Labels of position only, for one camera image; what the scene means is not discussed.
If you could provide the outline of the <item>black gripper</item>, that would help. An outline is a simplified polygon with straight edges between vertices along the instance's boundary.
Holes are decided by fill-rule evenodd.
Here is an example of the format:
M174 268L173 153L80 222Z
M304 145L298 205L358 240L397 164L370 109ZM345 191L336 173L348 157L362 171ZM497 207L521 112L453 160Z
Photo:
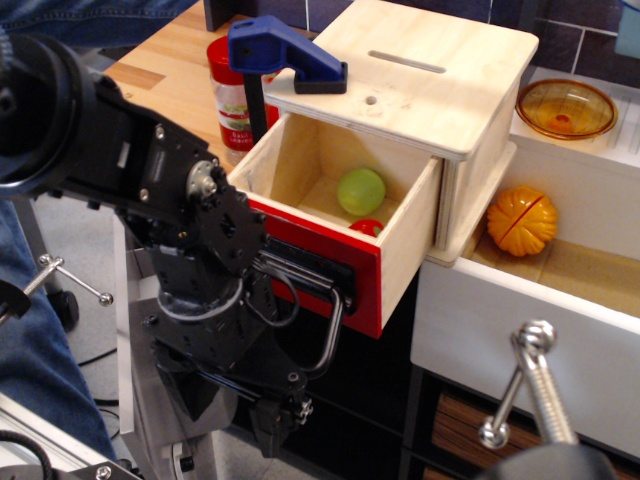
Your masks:
M220 391L250 400L253 433L264 458L312 415L308 377L278 345L272 328L244 304L249 294L273 320L282 311L271 282L251 268L229 270L206 251L176 255L154 249L156 310L145 321L159 377L177 407L198 420Z

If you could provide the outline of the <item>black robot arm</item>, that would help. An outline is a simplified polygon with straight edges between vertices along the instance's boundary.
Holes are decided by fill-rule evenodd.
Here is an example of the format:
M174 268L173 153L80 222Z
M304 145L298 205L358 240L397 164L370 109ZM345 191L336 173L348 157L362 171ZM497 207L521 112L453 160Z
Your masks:
M312 407L307 376L278 346L287 326L266 260L266 218L207 144L126 101L108 77L42 35L1 40L1 193L57 193L114 210L159 282L144 325L174 404L199 419L221 389L252 402L264 456Z

